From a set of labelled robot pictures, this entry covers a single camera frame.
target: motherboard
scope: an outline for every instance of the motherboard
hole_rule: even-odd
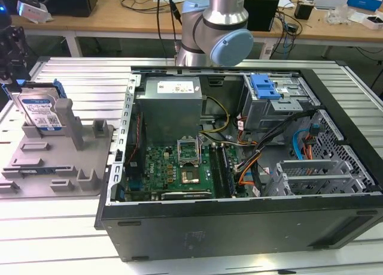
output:
[[[127,200],[231,197],[235,193],[234,165],[238,161],[234,146],[197,146],[197,150],[192,144],[182,148],[148,146],[144,175],[141,180],[129,181]]]

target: green motherboard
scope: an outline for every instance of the green motherboard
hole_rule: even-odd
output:
[[[183,150],[183,157],[196,155],[194,147]],[[178,162],[177,146],[147,147],[145,174],[142,191],[147,192],[210,192],[215,198],[214,173],[211,166],[211,147],[202,146],[197,165]],[[234,176],[234,165],[238,163],[236,149],[225,148],[227,163],[230,167],[231,180]]]

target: motherboard chip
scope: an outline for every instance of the motherboard chip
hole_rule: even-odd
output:
[[[181,181],[183,184],[198,184],[199,169],[195,167],[181,168]]]

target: wooden desk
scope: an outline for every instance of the wooden desk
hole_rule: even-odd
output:
[[[130,5],[132,1],[128,0],[126,3]],[[150,1],[141,5],[136,4],[134,7],[155,6],[156,3]],[[283,12],[293,16],[294,8],[285,8]],[[350,25],[329,25],[324,21],[326,12],[314,9],[309,20],[300,20],[303,31],[296,39],[296,44],[383,47],[383,31],[371,31],[355,22]],[[72,56],[81,56],[77,37],[158,38],[155,14],[128,10],[120,5],[119,0],[98,0],[90,17],[54,16],[54,21],[36,25],[19,16],[13,16],[13,24],[23,26],[27,34],[65,37]],[[173,38],[169,13],[160,14],[160,27],[164,39]],[[177,38],[181,38],[181,25],[177,21],[175,29]],[[254,41],[264,43],[261,58],[269,58],[268,50],[277,43],[281,32],[282,26],[278,20],[274,22],[270,32],[253,32]]]

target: blue cable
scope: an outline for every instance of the blue cable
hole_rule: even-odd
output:
[[[298,135],[301,132],[305,132],[305,131],[310,131],[310,129],[309,128],[300,129],[297,132],[295,132],[293,135],[293,147],[294,147],[295,154],[297,155],[299,160],[303,160],[303,157],[302,157],[302,154],[301,154],[299,147],[298,147]]]

